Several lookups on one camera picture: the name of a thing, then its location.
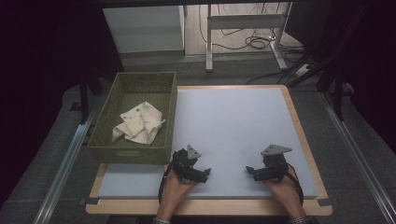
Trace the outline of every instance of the green plastic basket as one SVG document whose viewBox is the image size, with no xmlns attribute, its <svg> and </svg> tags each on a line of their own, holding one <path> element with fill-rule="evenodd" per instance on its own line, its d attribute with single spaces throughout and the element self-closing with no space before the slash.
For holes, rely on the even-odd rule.
<svg viewBox="0 0 396 224">
<path fill-rule="evenodd" d="M 163 119 L 166 119 L 154 142 L 144 145 L 121 137 L 111 143 L 113 128 L 123 122 L 120 114 L 145 101 L 161 111 Z M 168 163 L 176 103 L 175 73 L 118 73 L 95 125 L 88 150 L 103 163 Z"/>
</svg>

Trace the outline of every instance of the white board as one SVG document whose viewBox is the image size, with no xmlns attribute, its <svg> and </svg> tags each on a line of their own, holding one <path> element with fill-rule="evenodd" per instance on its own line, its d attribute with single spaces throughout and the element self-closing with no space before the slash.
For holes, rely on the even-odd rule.
<svg viewBox="0 0 396 224">
<path fill-rule="evenodd" d="M 179 90 L 173 151 L 188 144 L 202 155 L 194 169 L 212 169 L 190 198 L 271 197 L 245 168 L 263 168 L 260 153 L 271 144 L 292 148 L 285 158 L 305 198 L 318 196 L 281 89 Z M 159 165 L 109 164 L 98 196 L 157 197 L 162 175 Z"/>
</svg>

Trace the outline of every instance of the crumpled fabric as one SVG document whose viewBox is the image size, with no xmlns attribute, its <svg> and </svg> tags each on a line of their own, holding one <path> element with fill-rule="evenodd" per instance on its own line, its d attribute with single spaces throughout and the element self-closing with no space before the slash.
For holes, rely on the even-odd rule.
<svg viewBox="0 0 396 224">
<path fill-rule="evenodd" d="M 124 135 L 125 139 L 140 144 L 151 144 L 166 122 L 163 113 L 148 102 L 120 114 L 123 123 L 113 128 L 112 143 Z"/>
</svg>

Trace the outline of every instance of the hand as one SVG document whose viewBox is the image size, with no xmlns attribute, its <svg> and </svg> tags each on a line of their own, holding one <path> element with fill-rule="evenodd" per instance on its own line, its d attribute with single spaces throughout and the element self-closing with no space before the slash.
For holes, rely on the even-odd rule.
<svg viewBox="0 0 396 224">
<path fill-rule="evenodd" d="M 290 165 L 288 172 L 297 179 L 297 175 Z M 282 180 L 278 183 L 273 180 L 265 180 L 263 183 L 271 190 L 276 200 L 286 208 L 291 219 L 306 217 L 305 210 L 300 205 L 298 191 L 294 183 L 287 176 L 283 176 Z"/>
<path fill-rule="evenodd" d="M 170 221 L 177 206 L 184 201 L 189 191 L 198 183 L 189 182 L 182 183 L 173 170 L 171 170 L 166 177 L 163 186 L 163 197 L 160 207 L 158 208 L 157 218 Z"/>
</svg>

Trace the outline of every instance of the wooden edge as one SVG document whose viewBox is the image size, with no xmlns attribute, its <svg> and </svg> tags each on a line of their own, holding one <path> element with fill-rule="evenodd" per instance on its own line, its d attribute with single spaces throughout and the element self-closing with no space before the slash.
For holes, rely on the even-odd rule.
<svg viewBox="0 0 396 224">
<path fill-rule="evenodd" d="M 318 187 L 316 199 L 304 200 L 304 210 L 309 216 L 329 216 L 332 214 L 332 206 L 320 206 L 318 199 L 327 199 L 328 195 L 324 188 L 318 167 L 316 166 L 311 149 L 306 140 L 303 127 L 298 118 L 289 90 L 284 85 L 249 85 L 249 86 L 179 86 L 179 90 L 207 90 L 207 89 L 256 89 L 256 88 L 280 88 L 288 106 L 291 119 L 302 145 L 309 169 Z M 102 163 L 99 167 L 95 181 L 93 182 L 90 197 L 97 198 L 97 193 L 106 173 L 108 164 Z M 89 214 L 112 214 L 112 215 L 155 215 L 158 209 L 158 200 L 143 199 L 105 199 L 98 204 L 87 204 L 86 211 Z M 186 200 L 176 210 L 175 215 L 206 215 L 206 216 L 286 216 L 284 208 L 274 199 L 254 200 Z"/>
</svg>

